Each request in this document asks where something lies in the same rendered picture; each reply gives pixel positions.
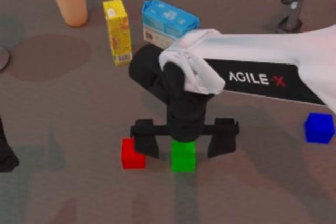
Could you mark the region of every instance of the blue cube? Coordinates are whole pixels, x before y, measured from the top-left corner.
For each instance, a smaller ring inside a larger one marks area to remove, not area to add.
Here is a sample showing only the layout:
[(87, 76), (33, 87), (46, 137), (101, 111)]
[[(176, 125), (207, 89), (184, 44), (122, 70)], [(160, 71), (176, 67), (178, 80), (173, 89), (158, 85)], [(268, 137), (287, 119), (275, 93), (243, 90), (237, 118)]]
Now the blue cube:
[(304, 129), (306, 141), (310, 143), (329, 144), (335, 135), (335, 126), (332, 115), (310, 113)]

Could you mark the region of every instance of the toy block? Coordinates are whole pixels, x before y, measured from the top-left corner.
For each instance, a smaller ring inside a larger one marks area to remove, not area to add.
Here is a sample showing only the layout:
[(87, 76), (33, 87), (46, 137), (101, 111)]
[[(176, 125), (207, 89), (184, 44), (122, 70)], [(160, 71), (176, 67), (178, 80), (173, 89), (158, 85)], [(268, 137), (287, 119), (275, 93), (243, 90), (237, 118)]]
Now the toy block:
[(176, 140), (172, 142), (172, 171), (194, 172), (196, 169), (196, 145), (195, 142), (182, 143)]
[(133, 138), (122, 139), (121, 164), (123, 169), (146, 168), (146, 156), (135, 151), (135, 143)]
[(335, 135), (333, 117), (330, 114), (310, 113), (305, 125), (306, 141), (329, 144)]

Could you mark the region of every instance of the table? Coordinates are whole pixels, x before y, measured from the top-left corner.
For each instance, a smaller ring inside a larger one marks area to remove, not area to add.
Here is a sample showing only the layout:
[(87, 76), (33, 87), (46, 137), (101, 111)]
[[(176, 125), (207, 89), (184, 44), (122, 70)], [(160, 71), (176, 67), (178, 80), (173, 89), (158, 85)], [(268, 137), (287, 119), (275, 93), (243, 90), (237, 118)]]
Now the table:
[[(146, 170), (122, 170), (121, 138), (138, 118), (165, 120), (165, 106), (112, 63), (102, 1), (90, 20), (67, 27), (54, 0), (0, 0), (0, 44), (12, 64), (0, 75), (6, 136), (21, 161), (0, 174), (0, 223), (329, 224), (336, 219), (336, 142), (307, 144), (303, 123), (324, 107), (223, 93), (207, 123), (234, 117), (238, 150), (197, 172), (170, 169), (170, 139)], [(143, 0), (123, 0), (133, 50), (144, 42)], [(287, 14), (280, 0), (164, 0), (198, 15), (202, 28), (269, 33)], [(307, 0), (304, 31), (332, 25), (336, 0)]]

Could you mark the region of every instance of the gray object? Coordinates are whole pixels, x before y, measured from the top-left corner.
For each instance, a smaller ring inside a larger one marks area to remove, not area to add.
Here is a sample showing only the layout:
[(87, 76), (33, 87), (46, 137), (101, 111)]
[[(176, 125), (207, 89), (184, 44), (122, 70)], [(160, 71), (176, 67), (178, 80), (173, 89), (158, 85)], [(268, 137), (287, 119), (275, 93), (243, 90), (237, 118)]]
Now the gray object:
[(299, 19), (304, 0), (281, 0), (284, 5), (290, 6), (290, 14), (278, 25), (276, 33), (297, 33), (303, 22)]
[(0, 47), (0, 71), (7, 67), (11, 58), (10, 56), (9, 51), (6, 48)]

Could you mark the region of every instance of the blue box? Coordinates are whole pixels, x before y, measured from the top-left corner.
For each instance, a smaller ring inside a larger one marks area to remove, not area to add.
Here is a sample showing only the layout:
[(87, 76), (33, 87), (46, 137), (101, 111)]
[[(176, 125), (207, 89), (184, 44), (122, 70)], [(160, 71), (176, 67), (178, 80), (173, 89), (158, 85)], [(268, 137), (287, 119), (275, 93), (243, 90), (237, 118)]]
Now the blue box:
[(161, 0), (142, 6), (144, 40), (165, 49), (186, 32), (199, 28), (199, 18)]
[(310, 143), (329, 144), (335, 135), (332, 115), (310, 113), (305, 122), (306, 141)]

